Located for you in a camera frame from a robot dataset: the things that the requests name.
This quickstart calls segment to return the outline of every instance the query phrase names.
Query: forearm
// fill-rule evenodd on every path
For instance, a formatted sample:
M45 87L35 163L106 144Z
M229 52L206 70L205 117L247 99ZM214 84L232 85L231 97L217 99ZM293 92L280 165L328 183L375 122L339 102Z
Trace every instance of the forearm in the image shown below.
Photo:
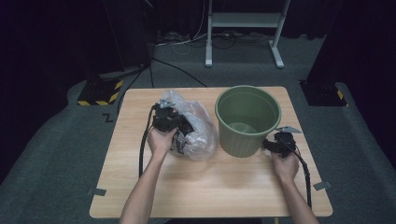
M148 223L163 158L151 157L122 210L120 223Z
M293 180L280 180L294 224L318 223L311 208L297 189Z

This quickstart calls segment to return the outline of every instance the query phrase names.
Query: wire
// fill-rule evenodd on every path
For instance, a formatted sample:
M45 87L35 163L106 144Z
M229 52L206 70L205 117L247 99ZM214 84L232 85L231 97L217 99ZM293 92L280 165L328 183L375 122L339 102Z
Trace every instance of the wire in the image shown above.
M189 46L189 51L187 51L187 52L183 52L183 53L178 52L178 51L175 49L174 46L172 46L172 49L173 49L173 51L174 51L176 54L179 54L179 55L187 55L187 54L190 54L190 52L191 52L191 46L190 46L189 44L186 44L186 45Z
M300 153L300 149L298 149L299 154L297 154L291 147L288 146L288 144L286 144L282 138L279 138L279 140L283 143L283 145L286 146L286 148L288 148L292 153L294 153L294 155L297 156L297 158L299 159L301 165L303 166L303 170L304 170L304 175L305 175L305 186L306 186L306 200L308 203L308 206L312 209L312 200L311 200L311 178L310 178L310 174L309 174L309 170L308 170L308 165L306 164L306 162L303 160L303 158L301 157L301 153Z
M258 43L258 42L262 42L262 41L267 41L267 40L269 40L271 38L271 36L267 36L267 38L261 40L262 37L264 37L264 36L266 36L266 35L258 35L258 37L256 39L250 39L250 40L243 39L243 38L241 38L239 36L236 36L236 38L238 39L238 42L242 42L242 43Z
M158 36L161 41L175 41L181 40L181 36L176 32L168 32L164 36Z
M199 39L201 39L201 38L204 37L204 36L206 36L206 34L200 35L200 36L198 36L198 37L196 37L196 38L194 38L194 39L190 39L190 40L185 40L185 41L181 41L181 40L180 40L180 42L172 42L172 43L158 44L158 45L156 45L155 47L167 46L167 45L182 45L182 44L187 44L187 43L190 43L190 42L194 42L194 41L196 41L196 40L199 40Z
M143 67L141 67L141 68L139 68L137 70L134 70L132 72L127 72L127 73L124 73L124 74L116 76L116 77L101 77L101 79L103 81L111 81L111 80L115 80L115 79L120 79L120 78L124 78L124 77L128 77L128 76L132 76L132 75L138 74L138 73L142 72L145 69L146 69L146 66L143 66Z
M148 68L149 68L149 76L151 77L151 87L154 88L154 80L152 79L151 65L149 65Z
M225 47L225 48L221 48L221 47L216 46L215 44L213 44L213 42L212 42L212 46L214 48L216 48L216 49L230 49L231 47L233 47L236 44L236 41L237 41L237 39L235 38L234 34L232 34L232 36L233 36L233 43L230 46Z
M204 9L202 10L202 18L201 18L201 25L199 26L198 32L195 34L195 36L192 39L195 39L196 36L198 36L199 32L201 31L202 24L204 23L204 16L205 16L205 0L202 1L204 3Z
M184 71L183 69L181 69L181 68L179 68L179 67L176 67L176 66L174 66L174 65L172 65L172 64L170 64L170 63L165 63L165 62L160 61L160 60L158 60L158 59L156 59L156 58L154 58L154 57L152 58L152 60L157 61L157 62L159 62L159 63L166 64L166 65L171 66L171 67L174 67L174 68L176 68L177 70L180 70L180 71L184 72L185 74L189 75L190 77L192 77L193 79L195 79L195 81L199 82L199 83L200 83L201 85L203 85L204 87L207 87L202 81L198 80L198 78L194 77L192 74L190 74L190 73Z
M227 2L227 0L224 0L223 5L222 5L222 7L221 7L221 12L224 11L224 7L225 7L225 3L226 3L226 2Z
M139 152L139 178L140 176L143 174L143 154L145 151L145 144L146 144L146 140L148 138L149 135L149 130L151 128L150 124L150 120L151 120L151 114L152 111L155 110L157 107L157 105L153 105L148 113L148 124L146 126L146 130L143 133L143 137L142 137L142 142L140 143L140 152Z
M151 7L151 9L154 9L154 6L149 2L149 0L144 0L144 2Z

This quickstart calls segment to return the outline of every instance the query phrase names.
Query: white stand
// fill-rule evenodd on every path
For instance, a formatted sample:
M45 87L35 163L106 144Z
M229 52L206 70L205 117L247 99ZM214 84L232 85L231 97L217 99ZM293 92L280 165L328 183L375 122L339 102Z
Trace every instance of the white stand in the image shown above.
M209 0L209 10L207 19L207 40L205 66L211 67L212 61L212 28L213 27L266 27L276 28L274 40L269 41L270 49L274 55L276 66L283 68L277 43L282 33L283 24L289 9L290 0L285 0L285 5L281 13L217 13L212 12L212 0Z

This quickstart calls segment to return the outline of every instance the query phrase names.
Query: bucket rim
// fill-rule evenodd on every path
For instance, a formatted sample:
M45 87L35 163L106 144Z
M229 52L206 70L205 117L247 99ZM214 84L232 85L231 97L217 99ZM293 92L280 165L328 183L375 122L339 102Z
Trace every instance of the bucket rim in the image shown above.
M235 129L232 129L227 123L224 122L224 120L223 120L223 119L221 118L221 116L219 115L219 107L218 107L218 105L219 105L219 99L220 99L221 96L224 95L227 91L231 91L231 90L237 89L237 88L250 88L250 89L256 89L256 90L262 91L262 92L264 92L265 94L268 94L268 95L270 96L270 98L271 98L271 99L274 101L274 103L276 104L276 107L279 109L279 116L277 116L276 122L275 122L275 124L274 124L271 128L269 128L269 129L268 129L267 131L265 131L265 132L260 132L260 133L243 133L243 132L239 132L239 131L237 131L237 130L235 130ZM279 102L277 101L277 99L275 98L275 96L273 96L270 92L268 92L268 91L266 91L266 90L263 90L262 88L258 88L258 87L255 87L255 86L249 86L249 85L238 85L238 86L233 86L233 87L230 87L230 88L224 90L224 91L219 95L218 99L216 100L216 103L215 103L215 113L216 113L216 117L217 117L218 121L221 122L221 124L222 124L225 128L227 128L228 130L230 130L230 131L232 131L232 132L234 132L234 133L239 133L239 134L242 134L242 135L245 135L245 136L251 136L251 137L260 137L260 136L264 136L264 135L270 133L271 131L273 131L273 130L279 125L279 123L280 123L280 121L281 121L281 119L282 119L282 108L280 107L280 104L279 104Z

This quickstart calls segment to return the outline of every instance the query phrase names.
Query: metal stand leg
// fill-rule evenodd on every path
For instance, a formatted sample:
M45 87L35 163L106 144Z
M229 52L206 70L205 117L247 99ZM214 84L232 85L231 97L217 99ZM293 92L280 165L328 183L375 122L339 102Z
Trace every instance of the metal stand leg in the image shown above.
M207 12L207 40L206 40L206 56L205 66L212 66L212 0L209 0L209 10Z
M286 0L285 5L283 6L282 15L279 19L279 24L276 27L275 39L274 39L274 41L272 41L272 40L269 41L269 45L270 45L271 51L273 52L276 66L278 68L285 67L285 64L283 64L282 58L280 57L279 50L277 49L277 43L279 42L280 34L282 33L282 28L283 28L283 24L285 23L286 15L288 13L289 4L290 4L290 0Z

